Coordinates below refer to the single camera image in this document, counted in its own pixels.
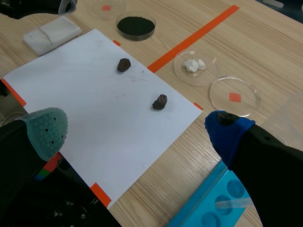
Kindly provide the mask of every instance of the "wood grain surface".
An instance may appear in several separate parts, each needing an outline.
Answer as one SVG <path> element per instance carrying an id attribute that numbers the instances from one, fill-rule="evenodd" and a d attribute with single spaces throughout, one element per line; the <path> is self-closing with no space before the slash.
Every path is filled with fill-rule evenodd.
<path id="1" fill-rule="evenodd" d="M 240 9 L 189 49 L 215 57 L 218 76 L 239 77 L 255 86 L 261 105 L 249 118 L 262 124 L 291 95 L 303 91 L 302 24 L 254 0 L 127 0 L 128 10 L 148 11 L 157 20 L 155 34 L 143 42 L 120 37 L 114 20 L 94 18 L 89 0 L 79 0 L 68 18 L 83 33 L 96 28 L 117 40 L 147 67 L 233 4 Z M 23 43 L 22 35 L 56 17 L 40 14 L 13 20 L 0 16 L 0 78 L 38 57 Z M 125 227 L 165 226 L 220 159 L 204 129 L 205 117 L 214 110 L 209 87 L 183 83 L 174 74 L 173 61 L 156 74 L 204 112 L 111 207 Z M 262 225 L 256 210 L 248 208 L 236 226 Z"/>

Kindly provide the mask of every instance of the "dark stone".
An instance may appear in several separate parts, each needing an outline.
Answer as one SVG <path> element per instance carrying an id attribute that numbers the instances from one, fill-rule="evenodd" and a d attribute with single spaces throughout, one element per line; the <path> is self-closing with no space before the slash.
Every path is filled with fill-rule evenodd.
<path id="1" fill-rule="evenodd" d="M 167 103 L 167 96 L 160 95 L 156 101 L 153 102 L 152 107 L 154 110 L 162 110 L 164 109 Z"/>
<path id="2" fill-rule="evenodd" d="M 131 67 L 131 62 L 129 61 L 129 59 L 127 58 L 123 58 L 119 61 L 117 70 L 119 72 L 125 72 L 126 70 L 128 70 Z"/>

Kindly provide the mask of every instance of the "white substance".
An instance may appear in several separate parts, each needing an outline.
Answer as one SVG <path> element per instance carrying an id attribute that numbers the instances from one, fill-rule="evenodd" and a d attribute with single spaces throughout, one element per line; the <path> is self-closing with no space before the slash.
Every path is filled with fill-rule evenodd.
<path id="1" fill-rule="evenodd" d="M 183 63 L 183 66 L 186 67 L 187 71 L 189 72 L 197 72 L 199 68 L 199 64 L 195 60 L 187 60 Z"/>
<path id="2" fill-rule="evenodd" d="M 205 65 L 205 63 L 201 59 L 196 59 L 196 61 L 199 64 L 199 66 L 198 66 L 199 70 L 205 70 L 206 69 L 206 65 Z"/>

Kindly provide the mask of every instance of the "glass petri dish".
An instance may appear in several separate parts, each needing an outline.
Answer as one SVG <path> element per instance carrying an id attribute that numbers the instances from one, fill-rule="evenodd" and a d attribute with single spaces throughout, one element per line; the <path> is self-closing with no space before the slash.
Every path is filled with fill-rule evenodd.
<path id="1" fill-rule="evenodd" d="M 137 19 L 132 20 L 131 22 L 128 23 L 128 25 L 124 25 L 123 29 L 120 27 L 121 26 L 121 21 L 126 18 L 134 18 L 136 17 Z M 148 21 L 138 21 L 138 19 L 146 19 Z M 126 12 L 122 15 L 120 15 L 117 20 L 116 20 L 116 27 L 118 33 L 129 40 L 132 41 L 142 41 L 145 39 L 148 39 L 151 37 L 156 28 L 156 20 L 153 16 L 149 15 L 146 12 L 140 12 L 140 11 L 130 11 Z"/>
<path id="2" fill-rule="evenodd" d="M 206 69 L 188 72 L 183 63 L 190 59 L 201 59 L 205 63 Z M 216 58 L 211 58 L 197 51 L 185 50 L 175 57 L 174 71 L 177 77 L 187 84 L 197 87 L 208 86 L 218 77 L 218 67 L 215 62 Z"/>
<path id="3" fill-rule="evenodd" d="M 247 117 L 258 110 L 260 97 L 256 89 L 242 79 L 226 76 L 215 80 L 209 98 L 216 110 Z"/>
<path id="4" fill-rule="evenodd" d="M 90 0 L 90 13 L 102 20 L 116 19 L 126 10 L 125 0 Z"/>

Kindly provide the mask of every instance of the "blue plastic container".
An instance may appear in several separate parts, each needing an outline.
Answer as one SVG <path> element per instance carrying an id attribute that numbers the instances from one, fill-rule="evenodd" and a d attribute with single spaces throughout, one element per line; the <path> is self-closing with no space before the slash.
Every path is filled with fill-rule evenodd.
<path id="1" fill-rule="evenodd" d="M 168 227 L 232 227 L 245 208 L 217 210 L 215 202 L 249 197 L 233 171 L 220 161 Z"/>

